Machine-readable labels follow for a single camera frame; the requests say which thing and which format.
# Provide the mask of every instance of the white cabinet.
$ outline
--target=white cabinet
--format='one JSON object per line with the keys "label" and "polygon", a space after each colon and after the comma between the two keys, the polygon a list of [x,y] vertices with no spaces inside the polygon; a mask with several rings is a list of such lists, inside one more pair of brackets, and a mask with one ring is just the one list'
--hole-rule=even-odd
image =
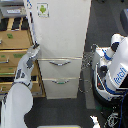
{"label": "white cabinet", "polygon": [[[76,98],[91,0],[30,0],[30,3],[31,9],[24,0],[30,28],[31,10],[41,46],[38,61],[46,96]],[[41,5],[49,17],[39,15]]]}

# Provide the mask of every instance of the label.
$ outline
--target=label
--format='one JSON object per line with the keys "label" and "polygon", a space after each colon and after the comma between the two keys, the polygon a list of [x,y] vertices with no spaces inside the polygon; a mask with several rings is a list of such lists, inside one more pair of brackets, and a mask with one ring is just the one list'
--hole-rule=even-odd
{"label": "label", "polygon": [[7,34],[9,39],[13,39],[13,35],[12,34]]}
{"label": "label", "polygon": [[7,10],[9,14],[20,14],[20,9]]}
{"label": "label", "polygon": [[119,68],[116,70],[113,80],[117,87],[120,87],[127,75],[127,70],[120,64]]}
{"label": "label", "polygon": [[12,70],[13,68],[8,68],[9,70]]}
{"label": "label", "polygon": [[14,58],[22,58],[25,53],[13,54]]}
{"label": "label", "polygon": [[37,3],[37,12],[39,17],[49,17],[49,9],[47,3]]}
{"label": "label", "polygon": [[5,58],[6,56],[5,55],[1,55],[1,58]]}

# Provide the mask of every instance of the white panel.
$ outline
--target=white panel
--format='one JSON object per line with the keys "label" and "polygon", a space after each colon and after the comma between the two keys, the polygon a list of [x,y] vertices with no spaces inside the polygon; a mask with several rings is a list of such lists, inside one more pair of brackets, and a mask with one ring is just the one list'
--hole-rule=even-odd
{"label": "white panel", "polygon": [[[41,45],[39,58],[82,56],[91,0],[30,0],[30,2],[37,41]],[[24,3],[29,18],[27,0],[24,0]],[[48,18],[38,16],[37,3],[48,4]]]}
{"label": "white panel", "polygon": [[70,79],[65,84],[53,81],[57,80],[43,80],[47,99],[77,98],[79,79]]}
{"label": "white panel", "polygon": [[6,7],[1,7],[1,12],[3,17],[11,18],[11,17],[25,17],[25,14],[21,13],[21,9],[24,6],[6,6]]}
{"label": "white panel", "polygon": [[37,128],[81,128],[78,125],[54,125],[54,126],[39,126]]}
{"label": "white panel", "polygon": [[42,78],[80,77],[82,59],[49,60],[38,62]]}

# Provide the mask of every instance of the blue logo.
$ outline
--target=blue logo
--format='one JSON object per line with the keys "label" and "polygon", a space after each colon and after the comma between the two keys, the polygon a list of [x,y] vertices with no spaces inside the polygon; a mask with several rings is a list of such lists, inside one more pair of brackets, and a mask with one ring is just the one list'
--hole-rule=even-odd
{"label": "blue logo", "polygon": [[117,77],[114,78],[115,82],[119,85],[126,74],[126,70],[124,68],[120,68],[120,72],[117,74]]}

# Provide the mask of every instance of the green sticker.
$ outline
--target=green sticker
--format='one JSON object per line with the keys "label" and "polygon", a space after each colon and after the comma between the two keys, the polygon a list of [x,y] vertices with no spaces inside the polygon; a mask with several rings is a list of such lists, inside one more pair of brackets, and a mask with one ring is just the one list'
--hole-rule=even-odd
{"label": "green sticker", "polygon": [[44,12],[46,11],[46,8],[44,7],[44,5],[41,5],[40,11],[41,11],[42,13],[44,13]]}
{"label": "green sticker", "polygon": [[22,58],[24,54],[21,53],[21,54],[13,54],[14,58]]}
{"label": "green sticker", "polygon": [[13,68],[8,68],[9,70],[12,70]]}
{"label": "green sticker", "polygon": [[12,39],[13,38],[13,35],[12,34],[7,34],[8,38],[9,39]]}
{"label": "green sticker", "polygon": [[1,58],[5,58],[5,55],[1,55]]}

